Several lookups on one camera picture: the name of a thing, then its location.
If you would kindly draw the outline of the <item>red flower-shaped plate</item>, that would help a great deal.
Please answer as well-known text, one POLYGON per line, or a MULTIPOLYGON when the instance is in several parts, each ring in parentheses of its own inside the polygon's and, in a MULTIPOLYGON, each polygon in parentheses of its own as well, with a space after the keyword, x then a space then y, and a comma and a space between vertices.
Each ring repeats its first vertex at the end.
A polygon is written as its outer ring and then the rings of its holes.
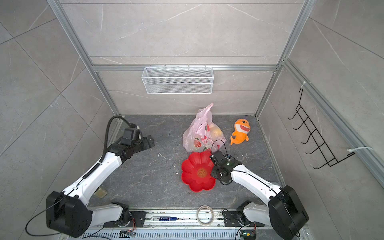
POLYGON ((211 176, 214 167, 211 155, 211 150, 194 152, 182 163, 182 182, 195 193, 210 191, 216 185, 216 179, 211 176))

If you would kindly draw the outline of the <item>pink plastic bag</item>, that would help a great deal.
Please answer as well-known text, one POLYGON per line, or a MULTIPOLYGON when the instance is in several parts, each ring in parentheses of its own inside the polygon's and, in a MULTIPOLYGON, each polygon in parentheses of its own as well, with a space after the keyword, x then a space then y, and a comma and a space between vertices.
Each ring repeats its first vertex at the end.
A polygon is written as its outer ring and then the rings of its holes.
POLYGON ((189 153, 206 150, 215 152, 225 143, 223 131, 213 123, 211 108, 213 103, 200 109, 189 128, 183 133, 183 147, 189 153))

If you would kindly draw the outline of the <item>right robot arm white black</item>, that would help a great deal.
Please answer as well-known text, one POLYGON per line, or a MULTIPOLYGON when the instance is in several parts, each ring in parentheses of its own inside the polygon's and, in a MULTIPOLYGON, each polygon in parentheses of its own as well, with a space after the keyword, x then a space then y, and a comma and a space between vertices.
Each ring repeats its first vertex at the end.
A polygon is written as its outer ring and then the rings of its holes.
POLYGON ((214 164, 213 178, 225 185, 237 183, 264 203, 245 201, 237 208, 237 218, 242 226, 259 223, 272 227, 284 240, 300 237, 300 230, 309 221, 309 215, 292 187, 281 187, 264 180, 229 154, 216 151, 210 159, 214 164))

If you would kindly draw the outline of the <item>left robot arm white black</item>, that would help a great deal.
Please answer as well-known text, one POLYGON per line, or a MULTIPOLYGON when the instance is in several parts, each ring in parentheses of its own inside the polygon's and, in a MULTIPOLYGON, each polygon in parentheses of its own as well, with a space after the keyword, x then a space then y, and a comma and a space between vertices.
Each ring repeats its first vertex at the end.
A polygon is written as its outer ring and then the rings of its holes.
POLYGON ((123 136, 104 149, 102 157, 78 180, 46 199, 46 223, 51 230, 80 237, 88 228, 105 223, 125 227, 132 222, 128 205, 112 202, 89 207, 92 195, 101 184, 133 154, 155 146, 151 135, 144 137, 138 127, 126 128, 123 136))

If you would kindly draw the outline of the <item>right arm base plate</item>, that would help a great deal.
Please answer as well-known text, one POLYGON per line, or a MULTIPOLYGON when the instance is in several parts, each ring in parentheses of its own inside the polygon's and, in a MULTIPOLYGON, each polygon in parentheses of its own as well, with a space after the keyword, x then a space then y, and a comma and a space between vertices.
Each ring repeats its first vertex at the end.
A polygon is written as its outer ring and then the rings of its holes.
POLYGON ((250 225, 251 227, 264 227, 265 225, 258 222, 250 222, 246 216, 238 211, 222 210, 226 227, 243 227, 250 225))

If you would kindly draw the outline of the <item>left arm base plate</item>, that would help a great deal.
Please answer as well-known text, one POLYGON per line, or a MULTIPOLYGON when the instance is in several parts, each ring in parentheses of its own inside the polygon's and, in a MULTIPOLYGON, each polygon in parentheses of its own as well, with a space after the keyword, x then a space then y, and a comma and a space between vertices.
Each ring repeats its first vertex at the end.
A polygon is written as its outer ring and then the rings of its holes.
POLYGON ((136 227, 142 228, 146 219, 147 212, 145 211, 134 211, 134 212, 124 212, 117 221, 104 223, 106 228, 133 228, 136 227))

